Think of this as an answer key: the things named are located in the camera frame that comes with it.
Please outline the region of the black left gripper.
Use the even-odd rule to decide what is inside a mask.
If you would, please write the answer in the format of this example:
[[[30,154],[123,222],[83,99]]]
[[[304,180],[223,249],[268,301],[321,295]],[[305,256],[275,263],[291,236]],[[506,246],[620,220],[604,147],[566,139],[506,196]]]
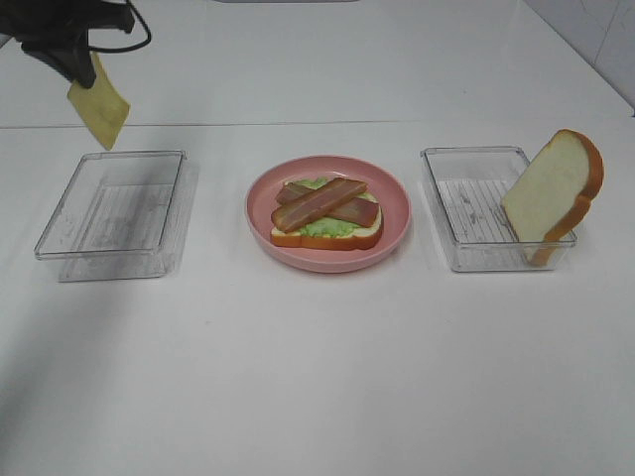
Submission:
[[[135,25],[130,1],[2,1],[1,33],[27,47],[27,54],[40,60],[68,81],[91,88],[96,79],[89,51],[127,53],[123,48],[92,46],[90,30],[120,30],[130,34]]]

